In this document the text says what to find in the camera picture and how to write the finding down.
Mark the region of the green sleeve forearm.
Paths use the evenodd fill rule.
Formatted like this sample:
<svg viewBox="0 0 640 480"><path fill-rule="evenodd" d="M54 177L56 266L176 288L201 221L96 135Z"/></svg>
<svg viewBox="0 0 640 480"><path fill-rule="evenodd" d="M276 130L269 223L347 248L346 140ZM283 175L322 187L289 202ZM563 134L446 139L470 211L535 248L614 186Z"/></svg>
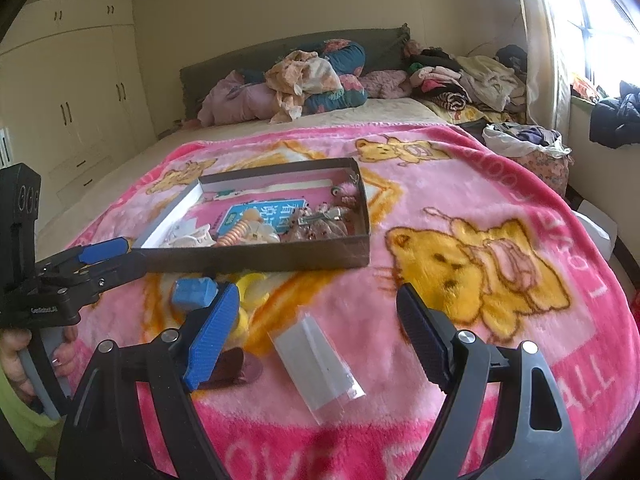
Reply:
<svg viewBox="0 0 640 480"><path fill-rule="evenodd" d="M50 419L30 408L1 373L1 409L17 439L40 468L54 478L63 421Z"/></svg>

